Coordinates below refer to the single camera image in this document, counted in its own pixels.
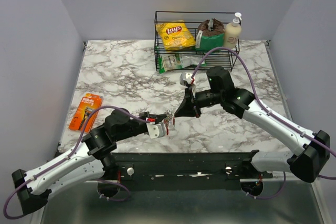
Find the green brown coffee bag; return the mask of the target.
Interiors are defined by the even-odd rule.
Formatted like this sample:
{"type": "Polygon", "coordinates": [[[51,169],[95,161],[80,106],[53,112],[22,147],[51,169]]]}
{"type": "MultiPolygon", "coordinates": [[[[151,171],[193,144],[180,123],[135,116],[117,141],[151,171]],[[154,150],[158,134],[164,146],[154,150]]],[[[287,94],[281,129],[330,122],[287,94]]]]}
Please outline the green brown coffee bag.
{"type": "Polygon", "coordinates": [[[203,21],[197,29],[196,51],[209,51],[224,43],[224,24],[214,18],[203,21]]]}

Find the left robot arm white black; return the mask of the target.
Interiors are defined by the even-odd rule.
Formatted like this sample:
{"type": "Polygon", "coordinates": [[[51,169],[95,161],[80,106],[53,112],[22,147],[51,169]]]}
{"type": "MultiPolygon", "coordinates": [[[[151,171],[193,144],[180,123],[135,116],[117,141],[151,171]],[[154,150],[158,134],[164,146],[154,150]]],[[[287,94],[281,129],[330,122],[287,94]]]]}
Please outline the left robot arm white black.
{"type": "Polygon", "coordinates": [[[150,138],[167,135],[167,114],[142,112],[134,116],[124,108],[111,106],[104,123],[80,136],[73,147],[51,161],[32,170],[12,173],[23,216],[44,207],[58,191],[92,179],[112,179],[116,166],[111,152],[117,142],[141,134],[150,138]]]}

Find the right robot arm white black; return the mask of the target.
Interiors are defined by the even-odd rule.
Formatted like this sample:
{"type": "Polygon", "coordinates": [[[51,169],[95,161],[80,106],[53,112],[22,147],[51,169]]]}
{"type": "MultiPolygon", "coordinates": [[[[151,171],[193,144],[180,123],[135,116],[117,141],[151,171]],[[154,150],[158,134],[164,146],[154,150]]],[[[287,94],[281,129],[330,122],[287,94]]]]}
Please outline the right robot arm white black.
{"type": "Polygon", "coordinates": [[[241,165],[246,177],[255,177],[259,172],[289,172],[304,182],[315,181],[330,157],[326,132],[314,133],[271,110],[250,91],[235,87],[230,72],[223,67],[212,67],[206,75],[210,89],[197,92],[192,74],[181,74],[185,94],[175,111],[176,118],[198,118],[202,108],[219,104],[227,113],[260,127],[288,148],[287,152],[257,151],[241,165]]]}

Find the orange Gillette razor box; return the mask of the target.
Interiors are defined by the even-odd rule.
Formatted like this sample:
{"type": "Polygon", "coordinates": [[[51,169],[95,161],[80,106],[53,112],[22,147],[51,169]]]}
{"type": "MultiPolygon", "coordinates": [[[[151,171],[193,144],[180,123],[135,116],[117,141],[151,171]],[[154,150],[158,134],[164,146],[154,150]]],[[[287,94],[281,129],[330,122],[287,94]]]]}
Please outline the orange Gillette razor box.
{"type": "Polygon", "coordinates": [[[92,111],[100,107],[102,102],[102,96],[86,93],[81,98],[81,101],[68,128],[73,131],[81,131],[92,111]]]}

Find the green white snack packet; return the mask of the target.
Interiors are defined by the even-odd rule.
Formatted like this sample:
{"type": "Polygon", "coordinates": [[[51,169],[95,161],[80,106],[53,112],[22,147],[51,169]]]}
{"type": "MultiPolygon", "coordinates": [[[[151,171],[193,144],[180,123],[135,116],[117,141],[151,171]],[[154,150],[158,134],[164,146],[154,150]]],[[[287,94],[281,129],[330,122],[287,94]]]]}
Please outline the green white snack packet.
{"type": "Polygon", "coordinates": [[[165,73],[170,70],[184,69],[187,67],[196,67],[202,57],[184,56],[180,54],[164,54],[159,56],[159,73],[165,73]]]}

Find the aluminium frame rail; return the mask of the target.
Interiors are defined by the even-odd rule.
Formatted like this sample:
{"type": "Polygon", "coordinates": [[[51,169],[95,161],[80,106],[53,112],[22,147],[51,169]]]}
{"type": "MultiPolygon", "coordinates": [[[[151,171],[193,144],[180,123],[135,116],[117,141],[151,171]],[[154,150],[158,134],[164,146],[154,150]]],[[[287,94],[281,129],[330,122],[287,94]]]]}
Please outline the aluminium frame rail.
{"type": "MultiPolygon", "coordinates": [[[[311,170],[304,168],[302,165],[298,167],[298,170],[295,170],[294,167],[290,167],[288,161],[289,158],[285,152],[261,152],[258,153],[256,157],[252,158],[250,163],[252,169],[258,172],[292,173],[304,182],[312,183],[315,181],[318,174],[310,174],[311,170]]],[[[39,173],[35,175],[36,178],[40,178],[41,187],[48,187],[62,178],[65,178],[70,182],[84,182],[94,178],[101,178],[105,174],[103,164],[97,159],[75,157],[65,160],[61,164],[57,164],[55,159],[50,161],[50,163],[52,164],[50,167],[46,167],[45,165],[40,167],[39,173]]]]}

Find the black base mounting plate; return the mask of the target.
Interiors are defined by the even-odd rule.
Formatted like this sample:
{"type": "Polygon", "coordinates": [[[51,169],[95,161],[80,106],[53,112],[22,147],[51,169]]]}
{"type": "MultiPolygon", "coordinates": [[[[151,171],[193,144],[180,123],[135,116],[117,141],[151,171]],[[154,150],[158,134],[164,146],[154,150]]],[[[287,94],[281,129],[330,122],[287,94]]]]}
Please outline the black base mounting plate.
{"type": "Polygon", "coordinates": [[[248,165],[247,153],[112,153],[115,168],[100,179],[117,180],[131,191],[240,190],[242,180],[271,178],[248,165]]]}

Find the yellow Lays chips bag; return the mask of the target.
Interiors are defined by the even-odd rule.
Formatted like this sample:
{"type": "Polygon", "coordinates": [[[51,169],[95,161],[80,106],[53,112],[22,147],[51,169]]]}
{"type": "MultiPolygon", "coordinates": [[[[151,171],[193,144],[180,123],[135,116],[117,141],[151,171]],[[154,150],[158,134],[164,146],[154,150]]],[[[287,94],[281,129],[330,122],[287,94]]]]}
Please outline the yellow Lays chips bag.
{"type": "Polygon", "coordinates": [[[196,40],[183,20],[155,25],[165,50],[180,50],[194,47],[196,40]]]}

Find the cream pump lotion bottle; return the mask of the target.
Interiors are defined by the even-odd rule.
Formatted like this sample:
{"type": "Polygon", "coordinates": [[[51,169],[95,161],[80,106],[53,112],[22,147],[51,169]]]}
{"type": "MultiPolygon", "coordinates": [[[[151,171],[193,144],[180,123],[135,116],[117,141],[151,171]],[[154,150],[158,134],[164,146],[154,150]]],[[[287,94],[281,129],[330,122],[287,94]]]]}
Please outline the cream pump lotion bottle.
{"type": "Polygon", "coordinates": [[[224,31],[224,43],[223,46],[226,48],[233,49],[238,43],[241,30],[241,13],[236,12],[234,14],[234,19],[228,23],[224,31]]]}

